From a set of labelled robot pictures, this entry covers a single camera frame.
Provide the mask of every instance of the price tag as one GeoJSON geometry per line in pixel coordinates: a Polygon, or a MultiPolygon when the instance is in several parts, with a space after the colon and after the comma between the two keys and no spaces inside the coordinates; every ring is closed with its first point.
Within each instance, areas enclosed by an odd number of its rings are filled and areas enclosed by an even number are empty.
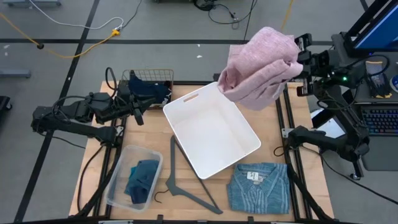
{"type": "Polygon", "coordinates": [[[248,180],[259,181],[259,173],[258,172],[248,172],[247,178],[248,178],[248,180]]]}

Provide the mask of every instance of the wooden board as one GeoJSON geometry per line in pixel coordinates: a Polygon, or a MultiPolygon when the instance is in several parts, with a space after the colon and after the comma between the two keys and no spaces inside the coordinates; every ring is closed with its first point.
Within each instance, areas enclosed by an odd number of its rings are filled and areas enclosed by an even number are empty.
{"type": "MultiPolygon", "coordinates": [[[[308,128],[312,127],[310,113],[308,111],[308,104],[306,98],[299,98],[295,94],[296,83],[289,83],[289,93],[292,109],[294,112],[295,125],[302,125],[308,128]]],[[[173,99],[179,98],[201,86],[174,86],[173,99]]],[[[102,84],[101,91],[112,91],[102,84]]],[[[247,119],[254,132],[262,142],[261,147],[248,155],[239,162],[253,163],[253,162],[279,162],[284,163],[284,157],[276,157],[273,155],[273,150],[282,143],[278,115],[276,112],[275,103],[271,104],[262,111],[251,111],[238,104],[244,117],[247,119]]],[[[146,111],[144,114],[143,126],[138,126],[134,118],[130,117],[127,120],[126,133],[124,135],[124,146],[137,145],[147,149],[152,149],[162,153],[164,163],[160,178],[157,181],[155,192],[165,191],[167,187],[165,181],[170,175],[170,137],[173,135],[172,129],[167,122],[163,111],[146,111]]],[[[83,157],[81,170],[86,164],[87,160],[99,148],[99,144],[94,139],[89,139],[86,147],[86,152],[83,157]]],[[[81,193],[81,205],[92,196],[93,192],[98,186],[98,180],[101,172],[101,165],[103,162],[104,151],[101,152],[88,167],[83,181],[81,193]]],[[[313,195],[314,199],[324,209],[324,211],[333,216],[331,209],[330,198],[326,186],[325,176],[320,158],[311,152],[302,150],[302,162],[307,181],[307,188],[313,195]]],[[[256,221],[291,221],[293,218],[293,211],[290,206],[290,212],[286,215],[256,215],[244,212],[234,212],[229,209],[228,198],[226,193],[226,184],[229,183],[233,173],[233,166],[217,173],[213,177],[204,180],[210,194],[218,204],[223,214],[217,215],[194,201],[184,196],[172,196],[170,192],[165,194],[158,194],[157,199],[162,203],[152,202],[151,206],[144,213],[134,213],[129,210],[113,207],[111,218],[115,219],[138,219],[138,220],[155,220],[157,215],[162,214],[165,220],[223,220],[223,221],[245,221],[248,216],[253,216],[256,221]]],[[[188,163],[182,156],[179,150],[176,150],[176,178],[177,185],[182,189],[210,202],[205,191],[201,187],[199,181],[196,179],[193,171],[190,169],[188,163]]],[[[78,185],[76,185],[75,196],[70,209],[70,214],[76,214],[76,195],[78,185]]],[[[300,213],[304,217],[302,209],[302,199],[299,197],[300,213]]]]}

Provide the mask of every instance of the blue shirt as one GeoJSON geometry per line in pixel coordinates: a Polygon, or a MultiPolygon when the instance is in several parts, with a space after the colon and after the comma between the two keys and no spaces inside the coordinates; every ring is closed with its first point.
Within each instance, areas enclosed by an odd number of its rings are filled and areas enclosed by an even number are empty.
{"type": "Polygon", "coordinates": [[[147,201],[158,165],[159,161],[148,159],[139,161],[136,167],[131,168],[124,193],[131,196],[132,203],[145,203],[147,201]]]}
{"type": "Polygon", "coordinates": [[[255,214],[289,213],[289,179],[286,164],[238,164],[227,185],[231,210],[255,214]]]}

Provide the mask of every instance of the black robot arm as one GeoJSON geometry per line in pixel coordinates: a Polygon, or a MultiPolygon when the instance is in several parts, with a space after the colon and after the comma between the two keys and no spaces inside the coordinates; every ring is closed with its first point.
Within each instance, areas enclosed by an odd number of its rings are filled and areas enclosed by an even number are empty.
{"type": "Polygon", "coordinates": [[[319,146],[323,150],[332,150],[354,164],[356,176],[361,177],[362,172],[358,159],[369,151],[369,133],[367,127],[359,119],[351,105],[353,100],[347,102],[343,97],[340,86],[350,89],[357,88],[363,79],[366,69],[361,60],[351,65],[340,65],[337,50],[326,50],[320,54],[312,54],[307,47],[312,44],[311,35],[305,34],[296,38],[296,44],[301,49],[298,62],[303,65],[303,72],[296,78],[301,78],[303,86],[297,88],[298,96],[314,95],[319,103],[327,105],[322,111],[323,120],[316,126],[318,128],[332,117],[336,117],[345,130],[345,135],[339,138],[329,138],[326,133],[311,131],[299,126],[290,130],[287,137],[288,146],[296,148],[302,143],[319,146]]]}
{"type": "Polygon", "coordinates": [[[83,123],[92,122],[94,115],[98,124],[134,115],[137,124],[143,125],[142,115],[155,101],[154,96],[131,94],[127,81],[120,82],[114,91],[114,98],[107,93],[90,93],[86,97],[79,96],[84,100],[70,105],[59,106],[58,100],[53,106],[38,106],[33,112],[32,129],[38,133],[50,130],[66,131],[96,138],[101,144],[113,144],[117,135],[115,127],[96,128],[83,123]]]}

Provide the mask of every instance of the bin handle cutout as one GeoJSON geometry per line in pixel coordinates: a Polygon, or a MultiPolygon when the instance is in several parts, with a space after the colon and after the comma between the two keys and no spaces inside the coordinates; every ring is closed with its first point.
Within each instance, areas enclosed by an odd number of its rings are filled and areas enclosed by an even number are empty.
{"type": "Polygon", "coordinates": [[[192,99],[194,99],[194,98],[196,98],[196,97],[198,97],[198,96],[199,96],[199,93],[197,93],[197,94],[195,94],[195,95],[192,95],[192,96],[190,96],[190,97],[184,99],[184,103],[186,103],[187,101],[190,101],[190,100],[192,100],[192,99]]]}

